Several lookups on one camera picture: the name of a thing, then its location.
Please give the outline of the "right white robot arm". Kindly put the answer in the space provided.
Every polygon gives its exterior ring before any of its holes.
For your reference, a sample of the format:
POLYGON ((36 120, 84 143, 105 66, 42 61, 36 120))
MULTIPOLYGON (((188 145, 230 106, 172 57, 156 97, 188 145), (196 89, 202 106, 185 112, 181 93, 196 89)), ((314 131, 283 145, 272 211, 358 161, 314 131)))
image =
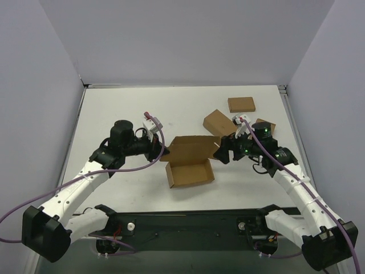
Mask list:
POLYGON ((293 153, 279 146, 273 138, 271 124, 258 122, 251 126, 242 117, 234 118, 233 123, 237 131, 221 138, 214 158, 228 164, 230 160, 238 161, 247 156, 285 190, 302 216, 302 220, 297 220, 278 206, 270 205, 262 209, 263 228, 279 233, 299 247, 316 271, 352 258, 355 272, 360 273, 355 252, 356 225, 344 222, 327 205, 293 153))

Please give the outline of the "brown paper box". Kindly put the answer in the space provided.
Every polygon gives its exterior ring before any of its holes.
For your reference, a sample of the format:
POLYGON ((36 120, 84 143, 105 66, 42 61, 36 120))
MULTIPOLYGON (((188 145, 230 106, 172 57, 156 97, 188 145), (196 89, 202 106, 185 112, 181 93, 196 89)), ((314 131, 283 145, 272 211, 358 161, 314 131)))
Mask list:
POLYGON ((170 188, 182 188, 208 184, 214 181, 211 165, 213 153, 220 145, 217 136, 177 136, 170 143, 169 153, 160 158, 166 162, 170 188))

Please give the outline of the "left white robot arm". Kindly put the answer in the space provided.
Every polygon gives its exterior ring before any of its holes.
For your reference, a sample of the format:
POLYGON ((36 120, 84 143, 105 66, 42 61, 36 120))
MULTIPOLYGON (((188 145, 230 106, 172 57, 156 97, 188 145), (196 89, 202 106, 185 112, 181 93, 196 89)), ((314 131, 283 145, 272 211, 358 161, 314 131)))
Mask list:
POLYGON ((104 206, 74 216, 76 209, 122 166, 129 156, 144 155, 151 166, 168 154, 162 132, 163 125, 149 113, 144 114, 142 135, 136 136, 133 124, 118 120, 99 147, 92 153, 79 173, 68 183, 56 189, 56 194, 39 207, 29 206, 22 216, 21 242, 49 262, 58 261, 70 245, 101 231, 105 235, 115 232, 115 211, 104 206))

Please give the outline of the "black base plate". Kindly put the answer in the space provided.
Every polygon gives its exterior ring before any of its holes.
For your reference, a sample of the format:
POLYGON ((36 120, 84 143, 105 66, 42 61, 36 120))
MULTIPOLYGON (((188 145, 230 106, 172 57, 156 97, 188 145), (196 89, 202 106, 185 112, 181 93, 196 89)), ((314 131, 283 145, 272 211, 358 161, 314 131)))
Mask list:
POLYGON ((256 209, 114 213, 94 234, 100 253, 278 249, 276 232, 263 227, 256 209))

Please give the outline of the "folded box far back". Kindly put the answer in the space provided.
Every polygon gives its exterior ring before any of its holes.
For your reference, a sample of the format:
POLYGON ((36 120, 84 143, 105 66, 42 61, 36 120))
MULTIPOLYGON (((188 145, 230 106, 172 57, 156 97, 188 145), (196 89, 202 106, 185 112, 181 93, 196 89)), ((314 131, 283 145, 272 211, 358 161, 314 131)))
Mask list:
POLYGON ((252 97, 228 98, 230 113, 254 112, 256 106, 252 97))

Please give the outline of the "folded box middle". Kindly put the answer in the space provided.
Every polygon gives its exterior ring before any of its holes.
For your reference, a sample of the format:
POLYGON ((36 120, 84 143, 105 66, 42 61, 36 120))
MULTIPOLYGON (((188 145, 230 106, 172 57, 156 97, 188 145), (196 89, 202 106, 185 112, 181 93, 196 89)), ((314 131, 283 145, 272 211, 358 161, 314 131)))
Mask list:
POLYGON ((211 112, 203 120, 203 126, 214 136, 228 136, 236 132, 234 123, 218 109, 211 112))

